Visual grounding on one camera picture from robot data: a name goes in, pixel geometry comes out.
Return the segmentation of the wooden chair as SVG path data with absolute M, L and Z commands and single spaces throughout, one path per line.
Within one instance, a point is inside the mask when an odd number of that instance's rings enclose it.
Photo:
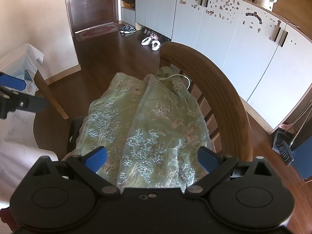
M 160 49 L 160 67 L 176 65 L 184 71 L 201 91 L 218 127 L 210 138 L 220 136 L 224 154 L 237 157 L 241 161 L 252 161 L 252 135 L 249 119 L 238 93 L 227 77 L 204 55 L 183 44 L 167 42 Z M 46 97 L 60 97 L 72 110 L 86 109 L 98 90 L 91 90 L 86 81 L 71 78 L 60 83 L 59 88 L 45 86 L 43 79 L 36 78 L 40 94 Z M 45 149 L 65 154 L 65 138 L 69 133 L 69 121 L 61 121 L 52 114 L 52 103 L 48 109 L 36 115 L 34 122 L 35 140 Z

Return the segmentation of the green embroidered sheer garment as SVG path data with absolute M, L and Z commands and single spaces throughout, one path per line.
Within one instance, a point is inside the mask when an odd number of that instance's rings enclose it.
M 142 80 L 114 76 L 90 104 L 70 155 L 83 156 L 100 146 L 107 160 L 97 174 L 119 189 L 185 190 L 207 174 L 198 149 L 214 149 L 196 99 L 170 66 Z

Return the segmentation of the white shoe cabinet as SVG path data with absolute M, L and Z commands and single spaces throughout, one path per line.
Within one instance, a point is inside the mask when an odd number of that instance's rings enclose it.
M 135 0 L 135 23 L 199 51 L 273 133 L 311 89 L 311 40 L 244 0 Z

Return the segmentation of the dark sneakers pair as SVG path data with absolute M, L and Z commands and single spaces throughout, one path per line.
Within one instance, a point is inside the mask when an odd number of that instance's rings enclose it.
M 120 28 L 120 34 L 131 34 L 135 33 L 137 29 L 133 27 L 132 25 L 124 25 L 123 27 Z

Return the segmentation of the red door mat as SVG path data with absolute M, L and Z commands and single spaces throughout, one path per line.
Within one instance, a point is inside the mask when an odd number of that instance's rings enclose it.
M 120 25 L 116 23 L 107 23 L 93 28 L 85 29 L 74 34 L 77 41 L 84 41 L 93 37 L 119 31 Z

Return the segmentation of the white fluffy slipper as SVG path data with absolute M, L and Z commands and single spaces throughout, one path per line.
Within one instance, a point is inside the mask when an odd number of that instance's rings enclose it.
M 159 40 L 153 40 L 151 42 L 151 49 L 152 51 L 157 51 L 161 47 L 161 42 Z
M 147 46 L 147 45 L 150 45 L 152 43 L 153 39 L 150 37 L 150 36 L 147 36 L 146 38 L 144 38 L 142 41 L 141 41 L 141 45 L 142 46 Z

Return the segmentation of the black dustpan and broom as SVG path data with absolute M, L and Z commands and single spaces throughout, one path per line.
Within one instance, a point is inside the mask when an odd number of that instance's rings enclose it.
M 308 107 L 305 108 L 305 110 L 296 118 L 293 123 L 288 126 L 288 128 L 278 128 L 277 131 L 274 133 L 272 149 L 282 157 L 284 163 L 287 166 L 289 166 L 294 161 L 294 157 L 292 154 L 293 151 L 291 147 L 297 139 L 299 133 L 307 123 L 310 115 L 311 104 L 309 104 Z M 291 130 L 295 126 L 295 124 L 298 123 L 302 118 L 304 118 L 304 121 L 302 122 L 298 131 L 294 135 L 289 133 L 289 130 Z

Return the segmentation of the brown wooden door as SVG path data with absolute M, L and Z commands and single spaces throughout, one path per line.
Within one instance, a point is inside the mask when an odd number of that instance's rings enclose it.
M 116 22 L 115 0 L 66 0 L 72 34 Z

